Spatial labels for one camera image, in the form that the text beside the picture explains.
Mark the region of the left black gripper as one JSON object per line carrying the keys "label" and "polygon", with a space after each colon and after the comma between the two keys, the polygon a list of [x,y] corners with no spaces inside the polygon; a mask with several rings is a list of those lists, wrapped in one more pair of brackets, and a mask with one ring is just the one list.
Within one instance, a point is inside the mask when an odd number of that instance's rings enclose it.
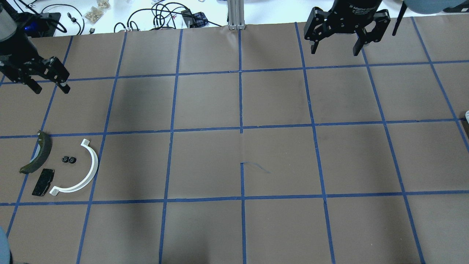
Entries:
{"label": "left black gripper", "polygon": [[54,82],[64,94],[68,94],[69,71],[57,57],[43,59],[31,38],[27,35],[11,35],[1,39],[1,72],[16,83],[26,83],[36,95],[42,87],[33,79]]}

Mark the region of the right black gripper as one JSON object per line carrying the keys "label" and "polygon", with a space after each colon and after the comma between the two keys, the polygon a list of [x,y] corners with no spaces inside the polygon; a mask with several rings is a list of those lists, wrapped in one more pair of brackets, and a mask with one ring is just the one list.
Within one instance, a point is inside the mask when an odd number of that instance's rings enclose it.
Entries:
{"label": "right black gripper", "polygon": [[357,35],[353,55],[357,56],[364,45],[380,42],[390,22],[388,10],[379,10],[381,0],[335,0],[329,12],[313,7],[303,28],[304,39],[315,54],[322,35]]}

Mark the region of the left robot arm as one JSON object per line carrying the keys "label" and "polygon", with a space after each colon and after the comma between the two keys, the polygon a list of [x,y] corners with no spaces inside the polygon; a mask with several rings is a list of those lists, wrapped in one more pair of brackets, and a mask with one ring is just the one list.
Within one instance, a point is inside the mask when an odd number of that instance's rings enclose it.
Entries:
{"label": "left robot arm", "polygon": [[1,73],[14,83],[21,83],[40,94],[42,87],[33,76],[54,82],[65,94],[68,94],[69,71],[59,58],[45,59],[40,56],[35,45],[25,33],[25,26],[13,19],[5,5],[1,5]]}

